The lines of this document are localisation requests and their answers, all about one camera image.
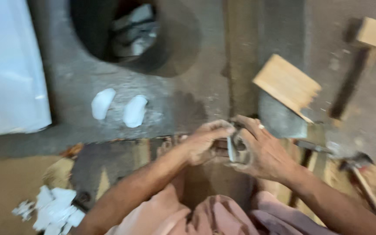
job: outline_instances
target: white plastic sheet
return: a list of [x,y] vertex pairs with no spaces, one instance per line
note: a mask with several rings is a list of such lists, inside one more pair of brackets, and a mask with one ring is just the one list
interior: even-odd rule
[[39,47],[26,0],[0,0],[0,134],[51,124]]

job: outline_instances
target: debris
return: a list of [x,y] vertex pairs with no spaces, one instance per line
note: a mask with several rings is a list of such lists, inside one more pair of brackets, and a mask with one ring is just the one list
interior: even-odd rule
[[112,48],[118,57],[139,56],[156,40],[159,23],[154,20],[152,6],[143,4],[129,15],[113,21]]
[[50,188],[72,189],[69,181],[74,161],[62,158],[46,169],[43,175],[43,183]]
[[71,205],[75,196],[75,190],[50,190],[46,185],[42,186],[37,195],[37,220],[33,228],[36,231],[45,230],[45,235],[64,235],[72,226],[77,227],[85,213]]
[[148,101],[144,95],[136,95],[128,102],[126,107],[124,107],[123,116],[123,121],[126,126],[134,128],[142,124],[147,103]]
[[147,20],[153,20],[154,18],[152,6],[150,4],[143,4],[140,7],[134,9],[129,15],[125,15],[120,19],[114,20],[111,24],[113,31],[119,31],[125,27],[130,26],[133,23],[138,23]]
[[107,116],[108,108],[114,99],[116,92],[113,88],[100,91],[92,100],[92,116],[97,120],[103,120]]
[[31,213],[34,211],[34,202],[29,202],[28,200],[25,200],[21,202],[17,208],[14,208],[14,210],[11,212],[13,215],[21,215],[23,217],[24,221],[29,221],[31,218]]
[[78,155],[78,153],[82,150],[83,147],[83,143],[77,143],[76,145],[69,147],[65,151],[61,152],[60,155],[64,158],[71,158],[72,160],[74,160],[73,158]]

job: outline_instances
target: dark stain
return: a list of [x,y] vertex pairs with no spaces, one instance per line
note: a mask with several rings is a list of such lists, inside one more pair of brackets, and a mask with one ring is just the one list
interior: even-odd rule
[[208,115],[201,100],[196,100],[191,93],[175,92],[165,97],[163,113],[169,119],[168,129],[174,133],[191,133],[206,123]]

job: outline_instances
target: small metal object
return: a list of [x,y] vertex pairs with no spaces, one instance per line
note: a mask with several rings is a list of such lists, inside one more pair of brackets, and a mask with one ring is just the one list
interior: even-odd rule
[[297,141],[295,141],[295,145],[298,146],[298,147],[309,149],[311,151],[325,152],[325,153],[333,154],[333,152],[330,149],[328,149],[326,147],[322,147],[322,146],[317,145],[315,143],[312,143],[310,141],[297,140]]
[[230,162],[248,164],[250,162],[250,153],[239,136],[242,127],[235,123],[232,124],[237,130],[231,136],[227,137],[228,157],[230,158]]

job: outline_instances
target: metal tool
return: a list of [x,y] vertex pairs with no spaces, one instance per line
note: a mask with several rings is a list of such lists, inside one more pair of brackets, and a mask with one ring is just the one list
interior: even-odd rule
[[311,151],[325,152],[325,153],[333,154],[333,152],[330,149],[323,147],[321,145],[317,145],[317,144],[312,143],[310,141],[296,140],[295,145],[298,146],[298,147],[302,147],[302,148],[311,150]]
[[340,165],[339,170],[349,170],[355,176],[361,186],[363,194],[368,200],[369,205],[376,213],[376,197],[359,171],[360,168],[369,166],[371,164],[374,164],[374,162],[372,158],[368,156],[368,154],[358,152],[353,158],[344,160]]

